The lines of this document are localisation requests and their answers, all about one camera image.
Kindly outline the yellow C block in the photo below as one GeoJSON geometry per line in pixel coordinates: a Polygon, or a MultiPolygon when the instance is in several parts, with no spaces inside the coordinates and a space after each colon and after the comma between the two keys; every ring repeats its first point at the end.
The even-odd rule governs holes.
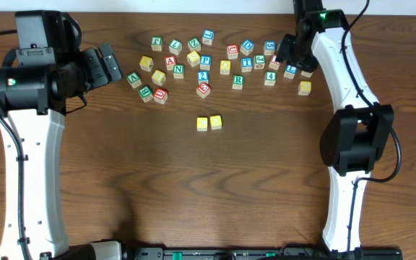
{"type": "Polygon", "coordinates": [[[208,129],[208,118],[207,117],[198,117],[196,119],[196,129],[197,131],[207,131],[208,129]]]}

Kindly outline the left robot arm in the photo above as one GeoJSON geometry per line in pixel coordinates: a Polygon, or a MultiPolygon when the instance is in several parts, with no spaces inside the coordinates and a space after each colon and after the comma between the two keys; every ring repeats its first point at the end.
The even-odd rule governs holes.
{"type": "Polygon", "coordinates": [[[15,14],[19,45],[0,67],[0,129],[6,165],[0,259],[127,259],[117,240],[73,246],[61,212],[60,151],[69,98],[118,81],[109,44],[81,50],[66,12],[15,14]]]}

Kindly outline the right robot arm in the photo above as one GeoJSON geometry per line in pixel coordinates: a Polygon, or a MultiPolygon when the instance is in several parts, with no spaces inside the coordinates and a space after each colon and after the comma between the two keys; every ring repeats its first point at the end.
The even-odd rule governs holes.
{"type": "Polygon", "coordinates": [[[293,3],[296,31],[286,34],[277,50],[278,62],[302,72],[321,68],[331,95],[334,115],[319,142],[329,170],[329,210],[321,241],[334,258],[360,259],[360,216],[367,183],[396,134],[391,105],[380,104],[367,85],[352,46],[341,9],[325,9],[321,0],[293,3]]]}

